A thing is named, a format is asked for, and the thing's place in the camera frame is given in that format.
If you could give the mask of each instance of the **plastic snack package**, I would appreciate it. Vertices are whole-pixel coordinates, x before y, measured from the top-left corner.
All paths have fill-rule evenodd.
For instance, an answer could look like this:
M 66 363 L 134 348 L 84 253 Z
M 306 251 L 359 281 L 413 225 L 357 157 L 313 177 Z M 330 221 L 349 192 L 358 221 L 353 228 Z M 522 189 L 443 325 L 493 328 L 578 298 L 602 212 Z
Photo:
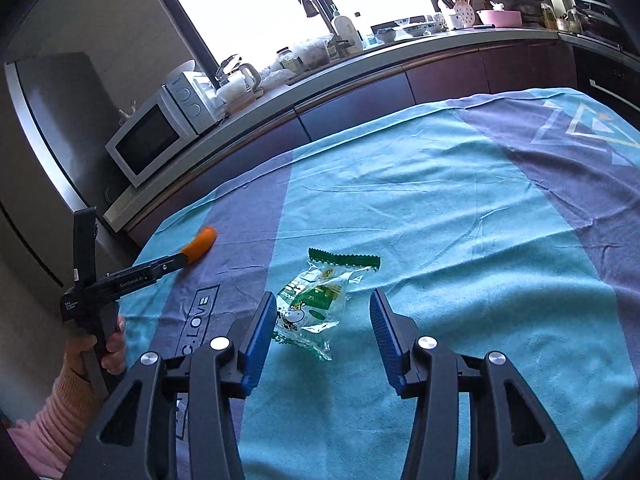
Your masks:
M 379 256 L 331 254 L 309 249 L 309 268 L 300 272 L 276 296 L 278 315 L 273 339 L 311 350 L 330 361 L 334 336 L 349 299 L 348 290 L 369 270 L 380 268 Z

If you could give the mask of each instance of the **white microwave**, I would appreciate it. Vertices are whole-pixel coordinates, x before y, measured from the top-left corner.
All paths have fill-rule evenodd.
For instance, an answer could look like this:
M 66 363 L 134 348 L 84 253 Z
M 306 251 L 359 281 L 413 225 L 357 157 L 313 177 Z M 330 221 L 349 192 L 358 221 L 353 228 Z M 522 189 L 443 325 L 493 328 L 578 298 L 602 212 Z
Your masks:
M 210 85 L 204 74 L 174 71 L 171 75 L 174 77 L 147 99 L 106 145 L 135 187 L 220 118 L 220 110 L 212 109 L 202 90 Z

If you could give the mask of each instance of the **purple stripe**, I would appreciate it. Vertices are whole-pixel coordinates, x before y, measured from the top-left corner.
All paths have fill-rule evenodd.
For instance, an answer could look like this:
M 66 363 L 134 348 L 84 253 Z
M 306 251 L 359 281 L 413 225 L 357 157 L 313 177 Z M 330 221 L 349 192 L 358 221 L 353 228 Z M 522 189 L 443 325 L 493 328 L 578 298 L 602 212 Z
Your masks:
M 253 170 L 255 173 L 250 173 L 253 179 L 247 179 L 245 174 L 218 188 L 203 224 L 218 230 L 216 243 L 199 263 L 183 269 L 176 278 L 158 320 L 151 349 L 165 357 L 182 355 L 182 349 L 194 340 L 197 340 L 193 345 L 196 347 L 215 336 L 225 335 L 236 318 L 254 313 L 267 281 L 292 157 L 292 152 L 279 155 L 257 168 L 259 172 Z M 233 189 L 234 184 L 241 185 Z M 208 319 L 192 328 L 193 314 L 204 295 L 209 296 L 208 302 L 214 302 L 212 311 Z M 193 338 L 187 337 L 189 332 L 194 333 Z M 243 410 L 244 402 L 231 401 L 237 439 Z M 185 429 L 183 433 L 184 440 L 177 441 L 178 477 L 187 479 L 188 432 Z
M 456 107 L 476 106 L 456 113 L 502 146 L 574 229 L 600 279 L 616 293 L 618 317 L 640 381 L 640 170 L 604 140 L 567 135 L 572 117 L 524 94 L 528 101 L 510 94 L 485 104 L 475 96 Z M 584 124 L 576 131 L 595 134 Z

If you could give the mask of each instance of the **sweater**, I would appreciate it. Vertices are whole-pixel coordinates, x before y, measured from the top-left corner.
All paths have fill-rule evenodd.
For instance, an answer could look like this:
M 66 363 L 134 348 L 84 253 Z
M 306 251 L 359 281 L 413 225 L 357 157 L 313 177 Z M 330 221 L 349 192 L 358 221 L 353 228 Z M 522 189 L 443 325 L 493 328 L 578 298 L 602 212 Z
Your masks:
M 65 361 L 51 396 L 35 419 L 30 423 L 18 420 L 8 433 L 36 475 L 58 480 L 99 410 L 91 384 Z

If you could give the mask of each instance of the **silver screw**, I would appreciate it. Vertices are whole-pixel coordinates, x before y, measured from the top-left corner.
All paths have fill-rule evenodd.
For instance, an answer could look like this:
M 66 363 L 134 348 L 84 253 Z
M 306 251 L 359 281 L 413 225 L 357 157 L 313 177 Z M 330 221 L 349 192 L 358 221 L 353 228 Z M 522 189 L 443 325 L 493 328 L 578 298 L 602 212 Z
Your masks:
M 231 341 L 226 337 L 215 337 L 211 340 L 210 346 L 214 350 L 224 350 L 230 345 Z
M 146 354 L 142 354 L 142 357 L 140 357 L 140 362 L 145 366 L 152 365 L 156 361 L 158 361 L 158 354 L 155 352 L 147 352 Z
M 424 348 L 425 350 L 431 350 L 438 346 L 438 342 L 428 335 L 423 335 L 420 339 L 418 339 L 418 346 Z
M 500 352 L 491 352 L 489 354 L 489 361 L 491 361 L 494 365 L 503 365 L 505 364 L 505 362 L 507 362 L 507 358 Z

